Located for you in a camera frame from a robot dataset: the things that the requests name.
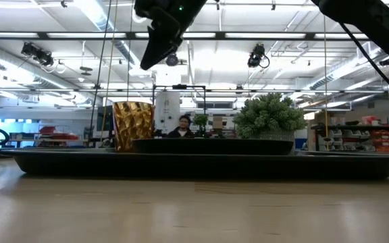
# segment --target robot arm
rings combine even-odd
[[[141,68],[149,69],[177,50],[182,34],[207,0],[136,0],[136,14],[153,20]],[[389,7],[381,0],[312,0],[339,23],[352,24],[389,54]]]

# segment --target black tray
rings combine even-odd
[[[283,140],[160,138],[133,141],[135,153],[203,155],[289,155],[294,143]]]
[[[389,177],[389,155],[306,152],[295,155],[168,155],[112,150],[18,149],[14,157],[27,173],[177,178],[352,178]]]

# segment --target table surface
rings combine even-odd
[[[35,177],[0,160],[0,242],[389,242],[389,179]]]

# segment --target gold vase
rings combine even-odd
[[[154,105],[126,101],[114,103],[112,108],[117,152],[132,152],[134,139],[153,137]]]

